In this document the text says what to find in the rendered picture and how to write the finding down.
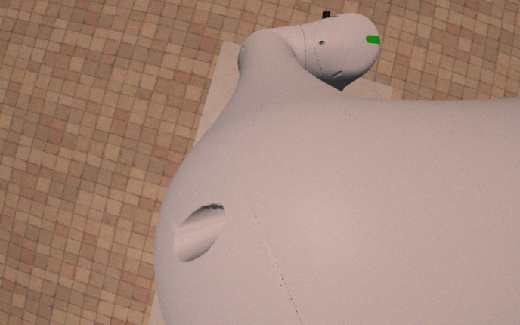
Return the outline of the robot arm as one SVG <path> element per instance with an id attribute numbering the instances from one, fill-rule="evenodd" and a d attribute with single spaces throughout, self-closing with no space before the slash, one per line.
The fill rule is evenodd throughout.
<path id="1" fill-rule="evenodd" d="M 329 11 L 244 41 L 159 212 L 166 325 L 520 325 L 520 97 L 340 91 L 379 49 Z"/>

